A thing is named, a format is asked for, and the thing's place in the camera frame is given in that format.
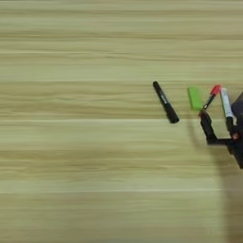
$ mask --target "wood grain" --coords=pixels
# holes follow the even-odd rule
[[[0,242],[242,243],[242,172],[186,91],[242,92],[242,16],[228,0],[0,1]],[[210,114],[228,136],[219,98]]]

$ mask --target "green object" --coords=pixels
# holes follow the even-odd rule
[[[201,110],[203,102],[201,99],[200,91],[197,87],[191,86],[188,88],[188,96],[192,109]]]

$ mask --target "black object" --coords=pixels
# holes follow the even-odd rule
[[[217,138],[212,127],[212,120],[205,110],[201,112],[201,126],[206,135],[207,143],[209,145],[227,146],[230,154],[235,157],[240,169],[243,169],[243,95],[242,100],[237,99],[233,103],[232,110],[237,118],[237,122],[236,125],[232,122],[230,139]]]
[[[157,81],[153,82],[153,87],[155,88],[159,99],[164,107],[164,110],[166,111],[167,117],[170,121],[170,123],[177,123],[179,121],[178,115],[172,105],[170,104],[169,100],[165,96],[164,92],[162,91],[161,87],[159,86],[159,83]]]

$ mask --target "red marker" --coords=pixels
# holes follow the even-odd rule
[[[209,105],[212,103],[216,95],[220,92],[220,89],[221,89],[221,85],[218,84],[214,86],[214,88],[210,92],[210,97],[208,101],[203,105],[202,109],[206,110],[209,107]]]

